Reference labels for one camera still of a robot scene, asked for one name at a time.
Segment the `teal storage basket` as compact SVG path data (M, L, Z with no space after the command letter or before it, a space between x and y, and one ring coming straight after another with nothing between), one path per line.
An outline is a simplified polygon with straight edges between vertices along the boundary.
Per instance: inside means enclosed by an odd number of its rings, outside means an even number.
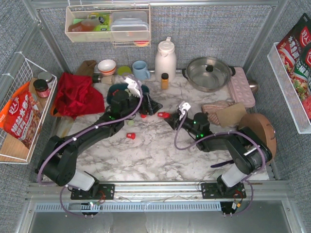
M107 103L111 104L111 100L112 100L113 96L115 95L115 93L120 91L120 90L126 90L127 87L128 87L128 84L126 84L126 83L117 83L117 84L110 86L108 93L107 93L107 96L106 96ZM142 85L141 88L142 88L143 93L149 93L150 92L150 89L145 85Z

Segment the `red capsule number two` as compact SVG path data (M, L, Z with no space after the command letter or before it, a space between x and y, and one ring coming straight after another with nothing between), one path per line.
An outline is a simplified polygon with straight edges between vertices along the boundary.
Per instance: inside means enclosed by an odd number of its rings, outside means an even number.
M170 117L170 114L167 113L167 112L158 112L158 113L157 113L157 116L158 116L158 117L161 117L161 118L169 118L169 117Z

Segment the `brown cardboard sheet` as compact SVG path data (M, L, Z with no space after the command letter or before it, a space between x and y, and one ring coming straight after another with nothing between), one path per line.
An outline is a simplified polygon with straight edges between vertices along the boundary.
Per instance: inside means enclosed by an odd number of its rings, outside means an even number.
M220 126L223 128L238 124L241 118L246 114L245 106L242 103L236 103L232 106L216 111Z

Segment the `red cloth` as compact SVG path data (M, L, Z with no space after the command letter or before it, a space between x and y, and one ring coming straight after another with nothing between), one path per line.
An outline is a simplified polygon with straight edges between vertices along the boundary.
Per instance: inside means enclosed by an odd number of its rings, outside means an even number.
M53 106L61 116L73 119L105 111L104 97L93 87L92 77L65 72L59 80Z

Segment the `brown cloth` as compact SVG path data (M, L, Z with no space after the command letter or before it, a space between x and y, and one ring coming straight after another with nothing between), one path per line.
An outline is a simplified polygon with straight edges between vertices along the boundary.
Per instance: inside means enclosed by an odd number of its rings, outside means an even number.
M95 60L83 61L79 66L79 68L77 69L77 71L75 72L75 75L92 77L96 65L97 62Z

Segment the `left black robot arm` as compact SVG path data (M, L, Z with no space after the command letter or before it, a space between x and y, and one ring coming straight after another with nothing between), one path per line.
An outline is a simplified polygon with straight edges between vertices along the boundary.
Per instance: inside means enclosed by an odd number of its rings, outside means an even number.
M37 167L38 182L45 175L58 186L68 185L94 196L99 191L99 181L76 168L78 156L97 142L118 133L132 115L152 116L163 107L152 100L149 92L135 97L121 89L109 92L107 102L104 114L89 127L64 138L53 136L48 140Z

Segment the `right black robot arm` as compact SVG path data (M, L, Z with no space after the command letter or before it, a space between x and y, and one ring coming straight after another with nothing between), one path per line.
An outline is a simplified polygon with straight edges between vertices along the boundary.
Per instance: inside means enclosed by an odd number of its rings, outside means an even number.
M276 155L275 131L262 114L246 114L236 131L213 133L207 114L196 113L193 119L180 111L165 121L172 129L186 130L194 136L193 145L203 152L226 150L231 156L231 168L217 178L217 189L223 197L234 194L241 181L264 168Z

